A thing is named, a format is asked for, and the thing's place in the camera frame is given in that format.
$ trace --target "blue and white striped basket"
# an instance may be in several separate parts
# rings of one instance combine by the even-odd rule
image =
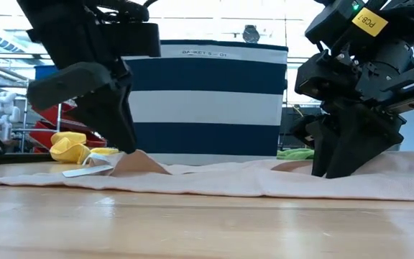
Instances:
[[[166,40],[161,48],[161,58],[126,58],[139,149],[166,164],[276,157],[286,47]]]

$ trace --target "clothing tag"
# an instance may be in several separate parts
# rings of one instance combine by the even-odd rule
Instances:
[[[62,174],[65,177],[91,176],[103,171],[111,170],[114,167],[111,165],[99,165],[91,168],[81,168],[75,170],[64,171]]]
[[[105,163],[109,163],[108,158],[105,155],[99,155],[95,153],[91,153],[83,162],[83,165],[87,165],[91,159],[101,160]]]

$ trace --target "pink towel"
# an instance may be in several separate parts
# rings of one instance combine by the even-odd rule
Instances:
[[[109,164],[101,175],[66,178],[62,173],[0,178],[0,185],[74,186],[164,194],[273,196],[292,198],[384,199],[414,201],[414,152],[388,152],[352,176],[311,176],[310,161],[258,160],[205,166],[161,165],[145,153],[92,159]]]

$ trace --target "green cloth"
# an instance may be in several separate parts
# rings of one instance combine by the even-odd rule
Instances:
[[[308,148],[297,148],[293,150],[277,151],[277,159],[281,160],[312,160],[314,150]]]

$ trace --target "table surface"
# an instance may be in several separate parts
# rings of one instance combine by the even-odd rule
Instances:
[[[414,258],[414,202],[0,186],[0,258]]]

